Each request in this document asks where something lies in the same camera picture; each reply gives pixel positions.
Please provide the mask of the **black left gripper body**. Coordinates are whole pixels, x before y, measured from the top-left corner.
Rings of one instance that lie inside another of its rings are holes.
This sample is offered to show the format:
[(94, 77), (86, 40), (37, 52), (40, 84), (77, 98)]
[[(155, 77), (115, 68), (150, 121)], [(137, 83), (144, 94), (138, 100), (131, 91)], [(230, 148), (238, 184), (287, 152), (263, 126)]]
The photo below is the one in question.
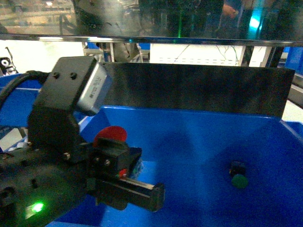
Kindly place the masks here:
[(159, 211), (165, 187), (134, 179), (142, 149), (100, 138), (62, 153), (51, 140), (0, 155), (0, 224), (43, 227), (76, 208), (87, 195), (117, 210), (133, 204)]

